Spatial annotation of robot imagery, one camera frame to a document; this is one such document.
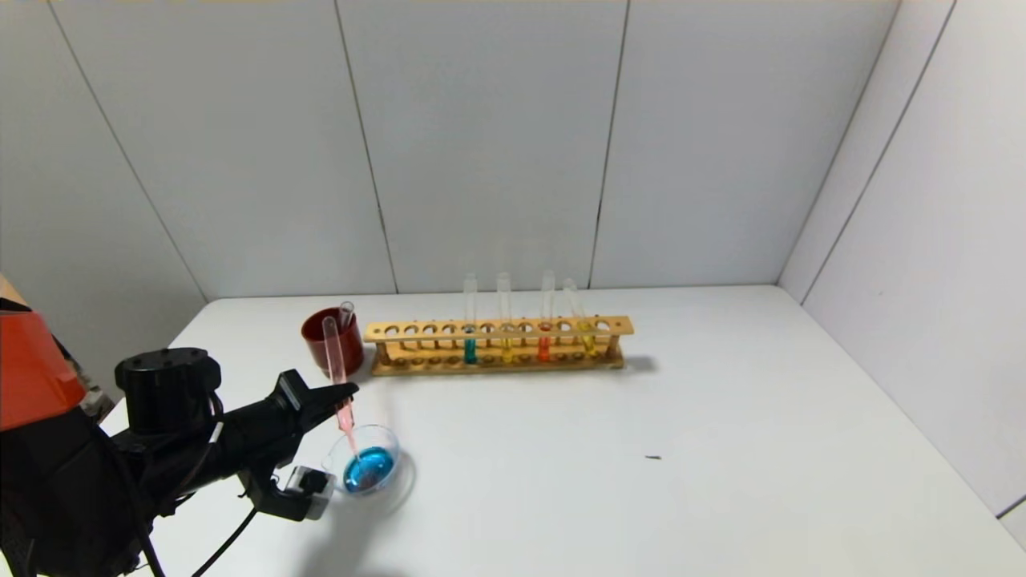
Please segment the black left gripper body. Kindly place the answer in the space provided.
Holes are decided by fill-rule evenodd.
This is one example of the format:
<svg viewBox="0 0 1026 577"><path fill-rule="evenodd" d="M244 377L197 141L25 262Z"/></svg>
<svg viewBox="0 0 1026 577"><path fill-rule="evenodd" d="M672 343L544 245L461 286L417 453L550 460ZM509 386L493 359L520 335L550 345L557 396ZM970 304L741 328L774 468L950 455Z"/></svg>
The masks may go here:
<svg viewBox="0 0 1026 577"><path fill-rule="evenodd" d="M290 463L305 436L298 427L303 391L310 389L295 369L279 373L270 394L223 417L218 441L218 476L227 478L242 469L269 461Z"/></svg>

